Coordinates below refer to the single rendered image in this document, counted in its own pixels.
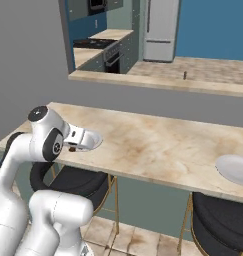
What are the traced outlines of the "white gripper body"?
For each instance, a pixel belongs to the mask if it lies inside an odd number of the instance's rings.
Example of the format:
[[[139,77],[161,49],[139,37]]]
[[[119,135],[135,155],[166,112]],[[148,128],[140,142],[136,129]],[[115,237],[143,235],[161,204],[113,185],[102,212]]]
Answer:
[[[68,150],[69,150],[70,147],[75,147],[76,152],[88,152],[88,151],[90,151],[89,147],[86,147],[86,146],[83,146],[83,145],[80,145],[80,144],[65,143],[65,146],[68,148]]]

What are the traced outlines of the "grey-green wall cupboards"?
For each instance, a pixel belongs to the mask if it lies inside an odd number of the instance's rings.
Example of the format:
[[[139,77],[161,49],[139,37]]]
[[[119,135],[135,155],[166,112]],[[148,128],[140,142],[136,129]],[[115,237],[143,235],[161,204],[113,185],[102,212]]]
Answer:
[[[119,16],[122,13],[124,0],[107,0],[106,10],[95,15],[88,13],[88,0],[67,0],[67,6],[70,21],[96,15],[112,19],[115,15]]]

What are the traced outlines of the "white fridge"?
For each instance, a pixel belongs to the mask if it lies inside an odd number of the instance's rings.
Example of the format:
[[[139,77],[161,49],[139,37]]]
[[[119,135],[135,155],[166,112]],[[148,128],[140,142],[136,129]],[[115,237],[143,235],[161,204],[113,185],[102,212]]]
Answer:
[[[180,0],[147,0],[145,61],[172,62],[175,56]]]

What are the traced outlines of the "grey-green base cupboards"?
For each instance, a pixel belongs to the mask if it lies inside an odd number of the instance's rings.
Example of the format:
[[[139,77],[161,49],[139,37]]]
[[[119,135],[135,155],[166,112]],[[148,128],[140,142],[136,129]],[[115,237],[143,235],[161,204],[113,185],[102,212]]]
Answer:
[[[138,38],[133,30],[110,30],[116,37],[104,38],[107,31],[89,38],[114,39],[120,45],[120,73],[126,74],[138,60]],[[105,72],[103,53],[106,49],[74,48],[75,67],[82,71]]]

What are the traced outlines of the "black stool with gold legs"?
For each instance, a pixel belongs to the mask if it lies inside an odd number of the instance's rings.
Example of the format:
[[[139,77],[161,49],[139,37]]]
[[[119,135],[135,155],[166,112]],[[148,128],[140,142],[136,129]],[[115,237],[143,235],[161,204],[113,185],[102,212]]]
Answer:
[[[112,185],[117,185],[117,177],[82,168],[64,166],[50,185],[44,183],[44,176],[52,163],[35,163],[30,173],[30,184],[34,191],[50,189],[83,196],[92,201],[96,214],[103,206]],[[93,250],[82,239],[80,229],[65,230],[61,224],[54,228],[60,235],[60,245],[54,256],[94,256]]]
[[[181,227],[181,256],[187,219],[193,242],[203,256],[243,256],[243,203],[191,192]]]

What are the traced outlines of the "black microwave oven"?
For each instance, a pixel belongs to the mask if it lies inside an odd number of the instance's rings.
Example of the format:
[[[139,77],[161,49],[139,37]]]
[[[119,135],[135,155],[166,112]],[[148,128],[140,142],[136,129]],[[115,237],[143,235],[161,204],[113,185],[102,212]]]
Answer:
[[[106,10],[107,0],[88,0],[88,13],[95,15]]]

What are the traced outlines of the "black hob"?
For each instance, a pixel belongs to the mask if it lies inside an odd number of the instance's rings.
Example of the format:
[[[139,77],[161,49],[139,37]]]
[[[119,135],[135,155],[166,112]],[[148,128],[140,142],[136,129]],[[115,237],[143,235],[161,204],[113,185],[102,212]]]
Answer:
[[[86,49],[106,49],[113,47],[117,44],[117,40],[114,39],[77,39],[73,41],[74,48],[86,48]]]

